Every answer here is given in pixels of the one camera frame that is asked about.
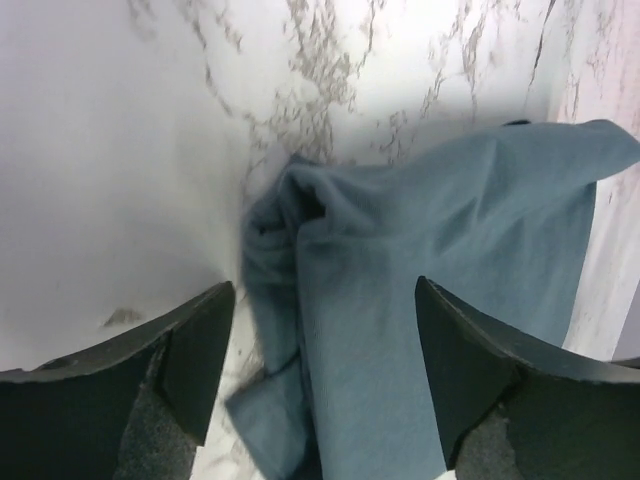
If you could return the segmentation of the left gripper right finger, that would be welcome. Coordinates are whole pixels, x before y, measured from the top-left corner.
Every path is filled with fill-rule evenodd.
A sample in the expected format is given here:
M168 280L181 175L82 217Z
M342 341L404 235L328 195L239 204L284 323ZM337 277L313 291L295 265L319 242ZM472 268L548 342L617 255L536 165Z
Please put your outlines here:
M422 355L459 479L635 479L639 362L553 346L420 279Z

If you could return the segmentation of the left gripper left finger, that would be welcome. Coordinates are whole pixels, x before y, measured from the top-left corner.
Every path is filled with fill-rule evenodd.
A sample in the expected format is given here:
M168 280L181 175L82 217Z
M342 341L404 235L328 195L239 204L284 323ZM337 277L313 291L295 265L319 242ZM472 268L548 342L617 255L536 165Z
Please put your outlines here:
M5 479L187 479L205 442L235 306L218 284L32 371L1 375Z

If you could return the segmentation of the blue-grey t-shirt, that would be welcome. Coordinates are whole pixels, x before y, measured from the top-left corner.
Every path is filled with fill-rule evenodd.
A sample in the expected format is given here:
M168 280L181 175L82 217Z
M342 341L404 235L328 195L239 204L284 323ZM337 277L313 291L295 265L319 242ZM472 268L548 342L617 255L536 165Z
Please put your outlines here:
M598 120L500 126L401 166L293 160L244 230L265 375L227 408L260 473L443 474L417 280L561 345L596 184L638 159L636 139Z

